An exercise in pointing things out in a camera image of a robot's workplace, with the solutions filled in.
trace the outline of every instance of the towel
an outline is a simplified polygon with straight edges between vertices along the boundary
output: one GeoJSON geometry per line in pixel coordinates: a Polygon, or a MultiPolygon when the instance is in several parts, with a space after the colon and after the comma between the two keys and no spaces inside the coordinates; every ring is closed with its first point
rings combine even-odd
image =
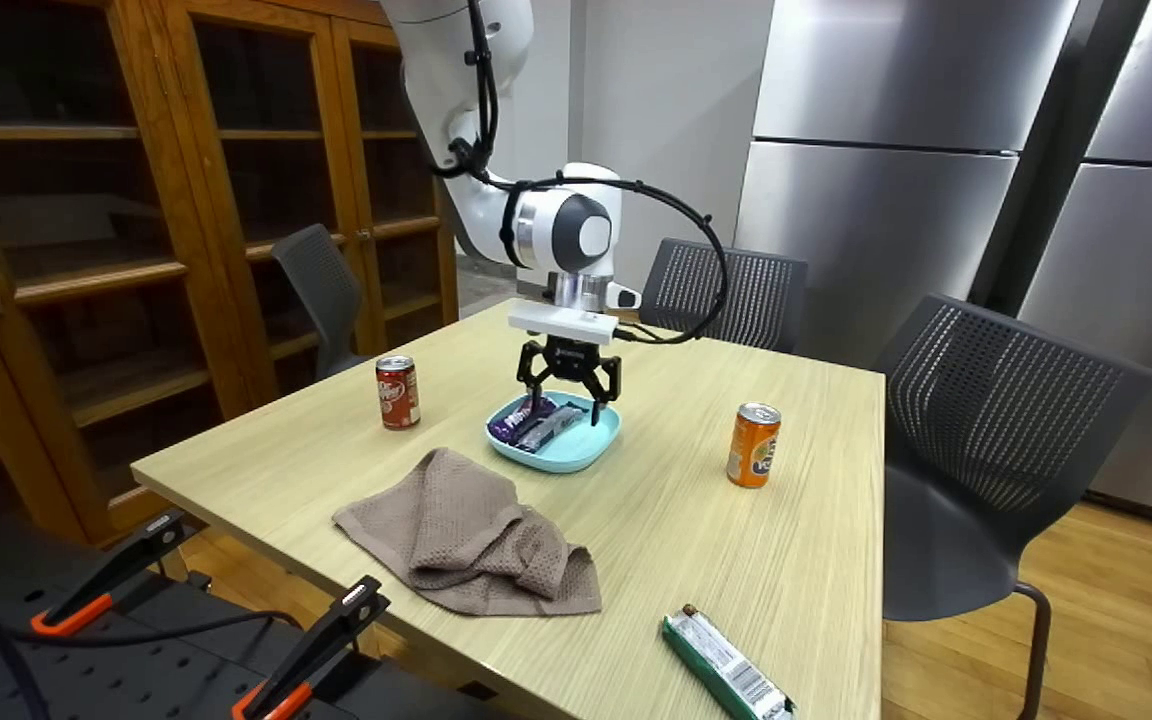
{"type": "Polygon", "coordinates": [[[347,506],[330,520],[447,612],[600,612],[586,547],[566,546],[541,512],[518,506],[505,477],[447,447],[426,451],[397,487],[347,506]]]}

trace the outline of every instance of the chair backrest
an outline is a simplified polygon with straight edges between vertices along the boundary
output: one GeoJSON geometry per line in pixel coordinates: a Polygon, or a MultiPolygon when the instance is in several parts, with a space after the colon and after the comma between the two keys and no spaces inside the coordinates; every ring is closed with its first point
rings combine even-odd
{"type": "MultiPolygon", "coordinates": [[[[649,271],[649,324],[691,328],[721,288],[721,265],[707,245],[660,239],[649,271]]],[[[728,305],[707,338],[792,352],[807,288],[807,265],[786,257],[728,250],[728,305]]]]}
{"type": "Polygon", "coordinates": [[[336,251],[323,226],[308,226],[272,245],[290,294],[300,297],[321,338],[321,376],[330,376],[361,357],[351,352],[351,324],[361,316],[361,283],[336,251]]]}
{"type": "Polygon", "coordinates": [[[890,451],[1020,547],[1082,497],[1147,385],[1147,367],[927,297],[887,357],[890,451]]]}

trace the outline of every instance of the black chair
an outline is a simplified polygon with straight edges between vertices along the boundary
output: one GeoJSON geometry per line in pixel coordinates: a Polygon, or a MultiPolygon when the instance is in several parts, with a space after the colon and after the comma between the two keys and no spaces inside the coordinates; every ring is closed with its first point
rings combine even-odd
{"type": "Polygon", "coordinates": [[[290,294],[300,297],[321,338],[316,372],[330,376],[361,363],[361,357],[351,352],[351,324],[361,320],[361,283],[342,268],[342,257],[336,251],[326,229],[308,226],[274,239],[272,257],[279,262],[290,294]]]}
{"type": "MultiPolygon", "coordinates": [[[[716,288],[721,265],[707,245],[660,239],[639,316],[682,333],[710,310],[716,288]]],[[[807,265],[728,250],[728,305],[707,338],[792,352],[803,294],[807,265]]]]}
{"type": "Polygon", "coordinates": [[[1053,605],[1020,554],[1090,485],[1152,372],[1006,316],[927,297],[887,357],[887,619],[941,619],[1012,594],[1037,605],[1020,717],[1039,711],[1053,605]]]}

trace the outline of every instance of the orange soda can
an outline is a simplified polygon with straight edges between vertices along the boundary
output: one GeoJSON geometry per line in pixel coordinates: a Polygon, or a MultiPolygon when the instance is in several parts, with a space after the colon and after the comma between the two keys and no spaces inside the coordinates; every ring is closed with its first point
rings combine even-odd
{"type": "Polygon", "coordinates": [[[411,357],[378,357],[377,361],[377,394],[385,430],[417,430],[418,426],[418,394],[411,357]]]}
{"type": "Polygon", "coordinates": [[[738,403],[728,451],[728,481],[763,487],[775,455],[780,414],[767,403],[738,403]]]}

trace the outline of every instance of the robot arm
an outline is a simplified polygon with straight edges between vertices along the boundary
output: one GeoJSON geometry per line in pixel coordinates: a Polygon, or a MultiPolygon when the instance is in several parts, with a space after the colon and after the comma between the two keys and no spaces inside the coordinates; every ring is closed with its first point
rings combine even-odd
{"type": "Polygon", "coordinates": [[[426,152],[460,217],[460,245],[517,268],[513,324],[549,338],[526,346],[518,382],[581,382],[597,403],[614,402],[618,367],[600,361],[614,320],[600,316],[613,283],[618,187],[614,174],[563,163],[558,181],[513,186],[489,169],[496,98],[507,94],[530,45],[530,0],[378,0],[401,47],[402,84],[426,152]]]}

